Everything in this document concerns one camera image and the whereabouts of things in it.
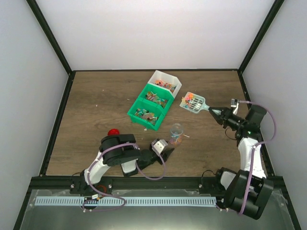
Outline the clear plastic cup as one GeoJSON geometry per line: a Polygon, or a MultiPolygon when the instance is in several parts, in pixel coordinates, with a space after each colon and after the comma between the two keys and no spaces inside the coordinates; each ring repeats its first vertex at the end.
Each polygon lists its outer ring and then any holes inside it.
{"type": "Polygon", "coordinates": [[[170,144],[178,146],[181,144],[184,137],[184,128],[180,123],[174,123],[170,128],[170,144]]]}

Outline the light blue slotted scoop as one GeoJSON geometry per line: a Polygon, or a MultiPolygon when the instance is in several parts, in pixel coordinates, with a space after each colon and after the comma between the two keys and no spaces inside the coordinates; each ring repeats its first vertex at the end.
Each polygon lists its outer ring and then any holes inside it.
{"type": "Polygon", "coordinates": [[[198,114],[201,110],[209,111],[209,106],[206,104],[205,98],[191,92],[187,92],[182,97],[179,106],[194,114],[198,114]]]}

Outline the green candy bin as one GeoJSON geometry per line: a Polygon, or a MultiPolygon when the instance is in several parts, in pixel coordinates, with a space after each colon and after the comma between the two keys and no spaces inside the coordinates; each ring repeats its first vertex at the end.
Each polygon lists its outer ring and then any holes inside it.
{"type": "Polygon", "coordinates": [[[149,100],[137,98],[127,115],[133,123],[157,131],[165,118],[164,109],[149,100]]]}
{"type": "Polygon", "coordinates": [[[168,112],[174,101],[174,97],[171,92],[163,87],[149,83],[145,85],[138,98],[157,104],[158,107],[162,108],[165,113],[168,112]]]}

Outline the white candy bin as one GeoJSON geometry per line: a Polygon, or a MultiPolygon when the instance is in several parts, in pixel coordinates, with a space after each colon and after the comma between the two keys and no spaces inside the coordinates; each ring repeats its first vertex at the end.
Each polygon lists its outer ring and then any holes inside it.
{"type": "Polygon", "coordinates": [[[182,86],[182,83],[177,77],[161,72],[159,70],[156,70],[153,73],[147,83],[169,91],[173,98],[177,96],[182,86]]]}

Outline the red round lid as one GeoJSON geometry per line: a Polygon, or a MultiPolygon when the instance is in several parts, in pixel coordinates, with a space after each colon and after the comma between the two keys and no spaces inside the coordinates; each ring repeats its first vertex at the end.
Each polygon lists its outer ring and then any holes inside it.
{"type": "Polygon", "coordinates": [[[116,136],[116,135],[119,135],[119,134],[120,134],[120,131],[118,129],[115,129],[115,128],[109,130],[108,133],[107,133],[108,136],[116,136]]]}

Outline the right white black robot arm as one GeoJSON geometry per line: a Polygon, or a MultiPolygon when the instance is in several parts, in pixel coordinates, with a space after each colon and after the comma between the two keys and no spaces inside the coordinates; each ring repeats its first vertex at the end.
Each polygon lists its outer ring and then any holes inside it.
{"type": "Polygon", "coordinates": [[[261,139],[260,124],[269,110],[252,103],[246,117],[241,118],[234,113],[236,109],[236,106],[209,107],[218,124],[235,131],[240,153],[240,170],[219,169],[213,187],[218,193],[225,192],[223,200],[217,203],[219,208],[258,220],[273,191],[273,182],[266,178],[260,157],[265,143],[261,139]]]}

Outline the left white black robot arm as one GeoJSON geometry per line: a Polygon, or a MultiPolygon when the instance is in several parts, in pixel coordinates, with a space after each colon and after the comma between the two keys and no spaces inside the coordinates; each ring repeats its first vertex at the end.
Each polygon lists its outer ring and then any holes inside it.
{"type": "Polygon", "coordinates": [[[107,191],[105,173],[114,166],[120,166],[123,176],[137,175],[140,171],[158,162],[165,166],[174,147],[164,139],[155,139],[147,149],[140,149],[133,134],[119,134],[104,137],[98,154],[90,166],[79,176],[70,179],[71,194],[94,193],[99,187],[107,191]]]}

